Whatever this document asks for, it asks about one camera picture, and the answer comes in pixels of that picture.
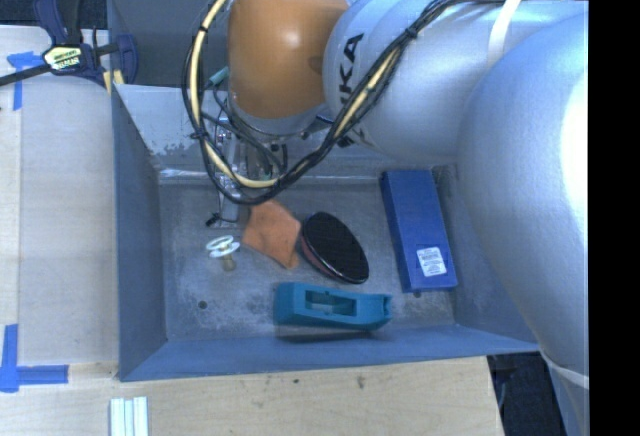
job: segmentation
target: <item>blue box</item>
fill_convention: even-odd
[[[411,189],[416,199],[425,195],[432,201],[433,189],[437,191],[458,281],[453,289],[402,291],[380,179],[385,171],[413,165],[360,146],[334,149],[278,200],[300,220],[319,210],[339,217],[367,255],[370,277],[364,284],[338,284],[304,260],[286,270],[244,246],[234,253],[237,267],[231,273],[208,257],[206,242],[220,234],[238,239],[242,234],[241,226],[214,230],[204,224],[219,198],[203,172],[196,143],[189,139],[192,130],[175,87],[208,2],[108,0],[110,32],[132,33],[142,51],[141,84],[116,86],[112,95],[120,380],[537,350],[534,336],[484,257],[450,167],[423,172]],[[203,52],[212,72],[224,66],[223,45],[222,22]],[[312,148],[314,139],[312,134],[300,146]],[[299,152],[290,146],[292,163]],[[398,219],[402,223],[404,216]],[[393,319],[372,333],[277,327],[275,291],[287,281],[389,294]]]
[[[385,171],[380,185],[403,292],[455,287],[458,278],[431,171]]]

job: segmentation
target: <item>white strap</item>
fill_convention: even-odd
[[[498,18],[493,24],[491,35],[489,36],[489,50],[487,51],[487,67],[491,68],[495,62],[504,54],[504,42],[507,38],[507,31],[518,6],[522,0],[506,0],[498,14]]]
[[[580,374],[578,372],[574,372],[573,370],[569,370],[568,368],[561,367],[557,363],[555,363],[546,353],[540,349],[540,355],[547,362],[547,366],[549,369],[554,370],[558,373],[559,376],[564,377],[566,380],[572,382],[575,385],[578,385],[585,390],[589,389],[589,376],[585,376],[584,374]]]

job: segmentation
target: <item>blue clamp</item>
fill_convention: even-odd
[[[281,283],[276,289],[274,320],[284,325],[371,331],[391,320],[391,296]]]
[[[114,54],[114,62],[125,82],[133,83],[138,71],[138,53],[133,36],[120,34],[116,36],[114,43],[99,47],[94,30],[93,46],[84,43],[82,30],[78,25],[78,14],[82,1],[34,1],[33,10],[36,20],[51,38],[51,47],[42,54],[40,64],[0,77],[0,86],[43,73],[52,73],[53,75],[81,77],[102,87],[107,87],[105,84],[106,70],[100,64],[100,57],[107,54]]]
[[[18,325],[4,328],[2,366],[0,366],[0,392],[15,393],[20,386],[33,384],[66,384],[68,365],[47,365],[41,367],[18,366]]]

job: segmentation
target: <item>blue tape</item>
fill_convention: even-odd
[[[20,386],[33,384],[66,384],[69,382],[68,365],[39,367],[18,366],[18,325],[4,328],[2,365],[0,366],[0,392],[15,393]]]
[[[31,51],[10,54],[7,56],[7,61],[16,69],[16,72],[44,64],[42,57]],[[16,82],[13,88],[13,110],[17,111],[20,108],[22,108],[22,81]]]

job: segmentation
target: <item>orange sponge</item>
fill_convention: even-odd
[[[283,205],[269,200],[251,207],[242,243],[293,269],[300,263],[295,250],[300,227],[300,221]]]

